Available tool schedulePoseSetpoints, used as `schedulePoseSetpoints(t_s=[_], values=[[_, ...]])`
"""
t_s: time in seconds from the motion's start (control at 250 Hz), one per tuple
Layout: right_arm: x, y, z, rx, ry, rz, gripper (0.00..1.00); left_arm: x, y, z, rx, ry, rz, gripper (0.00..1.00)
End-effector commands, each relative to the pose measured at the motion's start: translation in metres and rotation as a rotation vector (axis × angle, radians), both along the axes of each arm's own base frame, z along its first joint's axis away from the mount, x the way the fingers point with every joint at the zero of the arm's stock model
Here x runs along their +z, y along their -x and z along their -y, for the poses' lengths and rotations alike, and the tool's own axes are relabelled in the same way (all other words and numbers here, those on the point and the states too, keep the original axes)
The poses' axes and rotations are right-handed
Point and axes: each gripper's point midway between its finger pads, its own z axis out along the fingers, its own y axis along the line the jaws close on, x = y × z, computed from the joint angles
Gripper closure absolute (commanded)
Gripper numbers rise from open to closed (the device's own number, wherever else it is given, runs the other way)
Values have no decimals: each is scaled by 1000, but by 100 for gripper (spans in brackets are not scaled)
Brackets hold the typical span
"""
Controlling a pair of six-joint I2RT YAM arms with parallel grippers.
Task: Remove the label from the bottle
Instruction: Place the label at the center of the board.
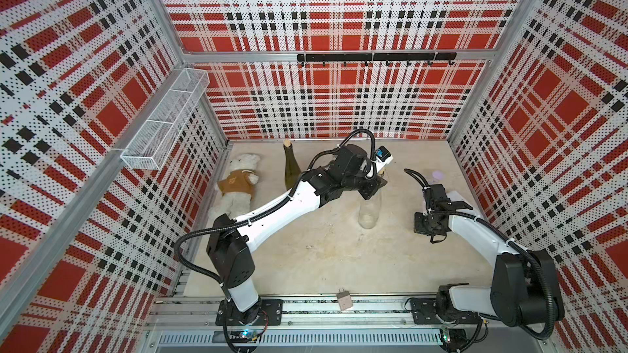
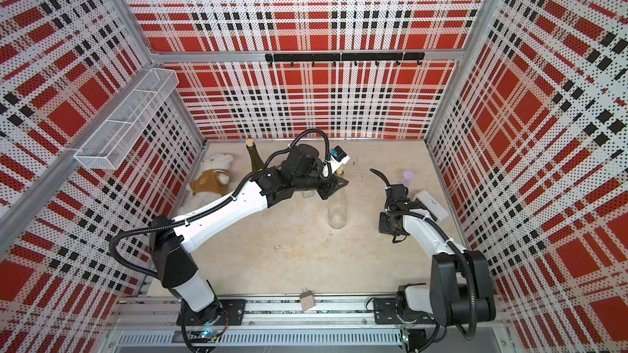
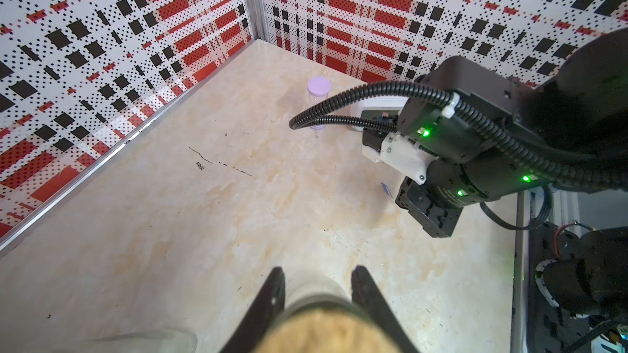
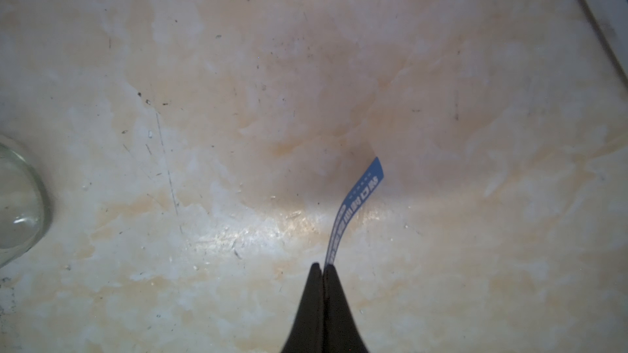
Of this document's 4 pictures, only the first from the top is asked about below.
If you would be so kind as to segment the tall clear corked bottle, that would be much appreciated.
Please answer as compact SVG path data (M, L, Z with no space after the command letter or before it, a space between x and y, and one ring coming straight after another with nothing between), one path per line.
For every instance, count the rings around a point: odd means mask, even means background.
M379 175L386 179L386 173L384 170ZM361 201L358 212L358 224L361 228L371 230L376 226L382 208L382 198L383 190L381 188L368 200Z

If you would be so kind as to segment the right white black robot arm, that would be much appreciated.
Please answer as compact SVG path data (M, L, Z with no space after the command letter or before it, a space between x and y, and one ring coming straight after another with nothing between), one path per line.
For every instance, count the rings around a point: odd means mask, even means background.
M414 231L432 244L454 233L470 244L492 268L488 287L446 284L438 289L436 313L451 323L476 314L521 328L546 340L564 318L564 304L554 259L546 250L531 250L482 219L457 192L424 185L425 212L415 214Z

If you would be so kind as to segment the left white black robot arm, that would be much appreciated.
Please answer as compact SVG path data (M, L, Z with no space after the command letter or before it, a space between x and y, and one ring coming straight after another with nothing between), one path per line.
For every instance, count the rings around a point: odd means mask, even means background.
M261 299L253 283L253 252L263 242L344 192L356 191L368 200L386 185L380 173L393 157L385 147L367 152L345 143L322 151L312 162L328 155L332 157L329 163L308 167L282 196L245 215L230 218L223 214L214 221L213 228L220 231L209 235L206 253L222 280L227 300L243 317L254 318L260 311Z

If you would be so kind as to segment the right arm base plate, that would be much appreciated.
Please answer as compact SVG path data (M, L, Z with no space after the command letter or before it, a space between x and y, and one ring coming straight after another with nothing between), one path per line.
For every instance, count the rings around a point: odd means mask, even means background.
M471 312L456 312L446 320L437 313L436 299L433 297L409 297L404 309L410 312L415 325L477 325L481 318Z

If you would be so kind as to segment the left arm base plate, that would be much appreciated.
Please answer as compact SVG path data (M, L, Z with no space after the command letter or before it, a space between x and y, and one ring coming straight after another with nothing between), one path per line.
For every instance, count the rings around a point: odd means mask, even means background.
M250 309L241 312L232 301L222 300L215 324L217 326L277 326L281 324L283 304L281 299L261 298Z

